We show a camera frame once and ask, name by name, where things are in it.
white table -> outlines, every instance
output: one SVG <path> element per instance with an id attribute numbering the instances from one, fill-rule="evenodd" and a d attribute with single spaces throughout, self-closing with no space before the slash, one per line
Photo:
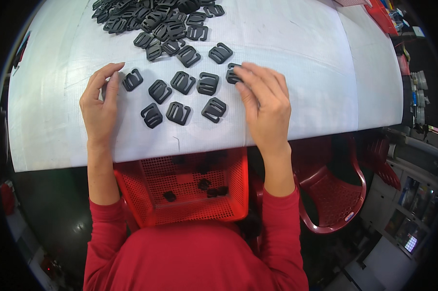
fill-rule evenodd
<path id="1" fill-rule="evenodd" d="M 185 68 L 176 57 L 146 60 L 133 45 L 141 31 L 109 35 L 91 19 L 93 0 L 48 0 L 30 25 L 30 39 L 9 86 L 9 139 L 16 172 L 85 166 L 86 131 L 78 100 L 93 72 L 125 61 L 122 73 L 138 68 L 144 82 L 132 92 L 120 86 L 113 137 L 115 162 L 249 146 L 253 141 L 227 64 L 253 61 L 283 73 L 292 117 L 288 139 L 301 139 L 398 124 L 403 88 L 391 41 L 362 6 L 330 0 L 217 0 L 226 14 L 207 19 L 208 40 L 189 41 L 202 59 Z M 207 53 L 223 42 L 234 55 L 217 65 Z M 164 117 L 149 129 L 140 112 L 153 102 L 156 79 L 170 83 L 177 71 L 198 79 L 221 77 L 215 97 L 227 104 L 218 124 L 201 115 L 210 96 L 192 88 L 177 101 L 192 108 L 185 126 Z"/>

forearm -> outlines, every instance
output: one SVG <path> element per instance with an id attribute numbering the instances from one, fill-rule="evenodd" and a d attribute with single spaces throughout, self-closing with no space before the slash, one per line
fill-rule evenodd
<path id="1" fill-rule="evenodd" d="M 295 190 L 291 155 L 289 143 L 285 143 L 280 150 L 273 153 L 263 154 L 266 171 L 264 188 L 272 196 L 285 197 Z"/>
<path id="2" fill-rule="evenodd" d="M 112 168 L 109 146 L 87 143 L 88 191 L 90 200 L 98 205 L 111 205 L 119 201 L 119 190 Z"/>

chair seat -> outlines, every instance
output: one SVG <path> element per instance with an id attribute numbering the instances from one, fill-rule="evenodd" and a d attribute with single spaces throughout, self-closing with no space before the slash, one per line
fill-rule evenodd
<path id="1" fill-rule="evenodd" d="M 361 186 L 339 180 L 328 169 L 320 180 L 303 189 L 316 205 L 320 227 L 329 227 L 347 218 L 362 193 Z"/>

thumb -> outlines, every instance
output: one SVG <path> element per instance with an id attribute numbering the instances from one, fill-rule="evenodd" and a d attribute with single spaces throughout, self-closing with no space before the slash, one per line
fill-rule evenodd
<path id="1" fill-rule="evenodd" d="M 245 106 L 246 120 L 255 120 L 258 117 L 258 100 L 253 92 L 242 82 L 235 84 L 235 88 L 239 91 L 242 97 L 243 105 Z"/>
<path id="2" fill-rule="evenodd" d="M 105 103 L 108 103 L 109 105 L 116 105 L 118 91 L 119 91 L 119 72 L 115 71 L 106 85 Z"/>

dark green floor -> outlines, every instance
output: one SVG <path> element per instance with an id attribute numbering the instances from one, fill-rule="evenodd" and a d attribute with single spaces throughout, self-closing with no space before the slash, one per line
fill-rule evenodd
<path id="1" fill-rule="evenodd" d="M 329 168 L 340 179 L 357 184 L 359 180 L 351 166 L 338 159 L 343 157 L 343 146 L 341 148 L 342 154 L 334 155 L 335 162 Z M 264 165 L 256 147 L 249 148 L 248 160 L 250 167 L 264 177 Z M 369 189 L 373 173 L 362 170 Z M 21 210 L 40 244 L 65 272 L 82 280 L 86 244 L 92 231 L 86 168 L 15 173 L 12 180 Z M 311 200 L 304 194 L 302 197 L 310 217 L 316 217 Z M 360 227 L 359 223 L 359 219 L 353 219 L 345 229 L 322 236 L 311 233 L 301 224 L 304 269 L 310 285 L 319 282 L 327 268 L 332 268 L 327 249 L 337 241 L 346 241 L 346 237 Z"/>

